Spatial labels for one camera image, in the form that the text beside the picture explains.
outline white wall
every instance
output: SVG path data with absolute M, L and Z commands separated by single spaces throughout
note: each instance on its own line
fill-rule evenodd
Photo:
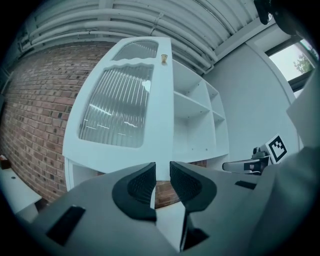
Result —
M 290 85 L 274 63 L 255 45 L 243 44 L 203 77 L 220 93 L 229 135 L 229 159 L 249 159 L 279 133 L 289 154 L 299 150 L 299 137 L 286 110 L 295 100 Z
M 273 24 L 252 37 L 249 42 L 254 43 L 260 50 L 266 52 L 290 38 L 291 35 L 283 32 L 277 24 Z

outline white ceiling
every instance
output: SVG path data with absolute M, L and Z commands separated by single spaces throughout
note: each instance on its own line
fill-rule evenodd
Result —
M 262 31 L 254 0 L 47 0 L 26 21 L 21 50 L 75 41 L 171 38 L 173 57 L 199 74 Z

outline ceiling beam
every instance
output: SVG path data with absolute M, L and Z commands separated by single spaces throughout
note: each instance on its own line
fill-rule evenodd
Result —
M 244 42 L 249 40 L 250 38 L 254 37 L 261 31 L 265 30 L 266 28 L 270 27 L 275 23 L 275 20 L 272 19 L 268 25 L 263 25 L 260 22 L 259 18 L 256 18 L 248 25 L 241 28 L 238 32 L 234 35 L 230 36 L 226 41 L 220 44 L 215 50 L 214 53 L 221 60 L 224 56 L 232 52 L 238 46 L 242 45 Z

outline ribbed glass panel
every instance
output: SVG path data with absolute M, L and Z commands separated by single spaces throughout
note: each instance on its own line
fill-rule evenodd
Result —
M 138 148 L 143 144 L 153 66 L 106 70 L 86 107 L 79 138 Z
M 131 60 L 134 58 L 146 59 L 155 58 L 157 55 L 158 43 L 154 41 L 135 41 L 126 44 L 113 58 L 114 61 L 122 59 Z

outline cabinet door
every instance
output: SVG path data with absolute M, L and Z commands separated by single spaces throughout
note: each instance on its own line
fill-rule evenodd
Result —
M 119 41 L 94 67 L 74 102 L 63 155 L 102 173 L 156 162 L 157 180 L 169 180 L 172 65 L 169 38 Z

